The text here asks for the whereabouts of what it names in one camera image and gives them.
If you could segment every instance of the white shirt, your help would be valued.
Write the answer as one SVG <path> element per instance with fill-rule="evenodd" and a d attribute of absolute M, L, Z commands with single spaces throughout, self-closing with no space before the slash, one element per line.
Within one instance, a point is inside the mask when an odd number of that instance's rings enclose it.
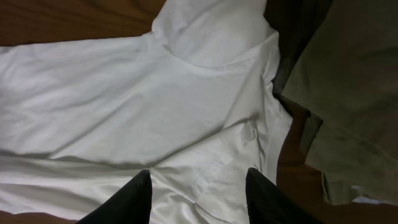
<path fill-rule="evenodd" d="M 0 210 L 79 220 L 150 169 L 151 223 L 248 223 L 247 169 L 275 182 L 291 122 L 264 7 L 168 0 L 140 37 L 0 48 Z"/>

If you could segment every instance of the wooden surface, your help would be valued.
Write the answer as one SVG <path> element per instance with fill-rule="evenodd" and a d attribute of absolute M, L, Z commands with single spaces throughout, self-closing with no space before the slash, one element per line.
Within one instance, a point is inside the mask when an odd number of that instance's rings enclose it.
<path fill-rule="evenodd" d="M 145 34 L 164 0 L 0 0 L 0 46 Z"/>
<path fill-rule="evenodd" d="M 164 0 L 0 0 L 0 46 L 127 37 L 150 31 Z M 303 113 L 295 115 L 279 159 L 278 186 L 325 223 L 398 223 L 398 207 L 327 205 L 320 173 L 298 152 Z M 0 223 L 74 223 L 45 214 L 0 212 Z"/>

